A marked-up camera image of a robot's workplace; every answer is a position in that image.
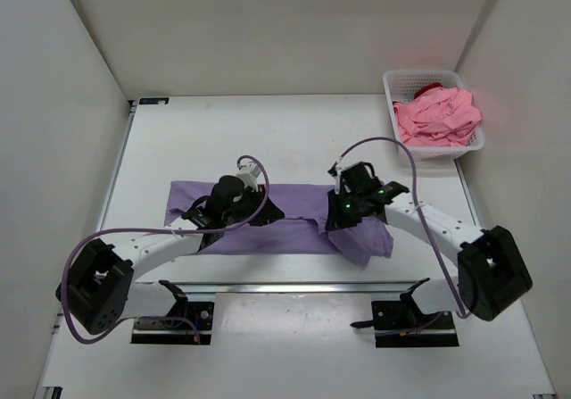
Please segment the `purple t shirt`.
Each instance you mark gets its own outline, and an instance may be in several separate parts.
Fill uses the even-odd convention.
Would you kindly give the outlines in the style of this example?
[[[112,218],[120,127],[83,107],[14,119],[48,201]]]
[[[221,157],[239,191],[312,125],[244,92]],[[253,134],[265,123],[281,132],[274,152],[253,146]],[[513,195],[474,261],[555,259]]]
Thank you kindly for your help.
[[[393,237],[385,224],[366,218],[332,232],[327,221],[327,185],[272,184],[269,199],[285,217],[265,227],[244,226],[227,233],[204,254],[337,254],[365,267],[373,257],[392,256]]]

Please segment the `pink t shirt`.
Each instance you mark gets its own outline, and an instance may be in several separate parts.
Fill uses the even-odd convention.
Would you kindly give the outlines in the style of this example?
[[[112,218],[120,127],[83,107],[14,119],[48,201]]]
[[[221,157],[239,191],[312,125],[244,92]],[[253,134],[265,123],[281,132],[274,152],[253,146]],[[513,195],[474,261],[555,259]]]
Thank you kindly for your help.
[[[393,112],[401,141],[414,147],[467,146],[482,122],[472,94],[458,87],[407,103],[393,102]]]

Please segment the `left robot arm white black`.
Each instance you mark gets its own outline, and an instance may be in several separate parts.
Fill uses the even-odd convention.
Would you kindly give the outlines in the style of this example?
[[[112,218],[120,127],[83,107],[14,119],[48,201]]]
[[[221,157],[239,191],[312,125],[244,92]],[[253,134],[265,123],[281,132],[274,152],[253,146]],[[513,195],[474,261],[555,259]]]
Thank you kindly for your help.
[[[162,229],[137,229],[111,244],[102,235],[85,239],[64,265],[55,296],[69,328],[79,323],[89,344],[126,319],[159,320],[168,328],[193,323],[184,292],[168,280],[140,278],[180,256],[198,254],[245,225],[265,227],[285,217],[269,198],[268,186],[251,174],[223,176],[208,195]]]

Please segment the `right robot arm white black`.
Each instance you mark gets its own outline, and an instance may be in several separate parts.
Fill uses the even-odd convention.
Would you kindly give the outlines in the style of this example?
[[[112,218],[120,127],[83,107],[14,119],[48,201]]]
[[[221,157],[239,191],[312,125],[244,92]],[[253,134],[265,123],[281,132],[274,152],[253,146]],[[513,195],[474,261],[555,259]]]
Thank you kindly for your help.
[[[465,310],[494,320],[533,286],[512,234],[501,226],[482,229],[422,205],[404,185],[383,183],[368,162],[333,165],[335,187],[327,194],[328,232],[377,219],[431,245],[457,269],[443,279],[423,278],[400,295],[401,318],[419,328],[438,312]]]

